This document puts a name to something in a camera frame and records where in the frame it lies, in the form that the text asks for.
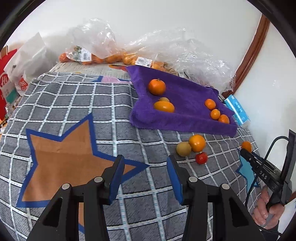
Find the person's right hand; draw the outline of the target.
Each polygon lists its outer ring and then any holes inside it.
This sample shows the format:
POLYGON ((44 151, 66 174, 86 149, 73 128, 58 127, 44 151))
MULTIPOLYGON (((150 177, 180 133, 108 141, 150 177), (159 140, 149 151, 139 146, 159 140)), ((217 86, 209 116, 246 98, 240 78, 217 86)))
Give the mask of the person's right hand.
POLYGON ((264 226, 267 230, 274 228, 278 224, 285 210, 285 207, 281 204, 276 204, 267 210, 266 205, 268 202, 269 193, 267 187, 264 186, 257 200, 257 206, 253 211, 252 218, 257 225, 264 226))

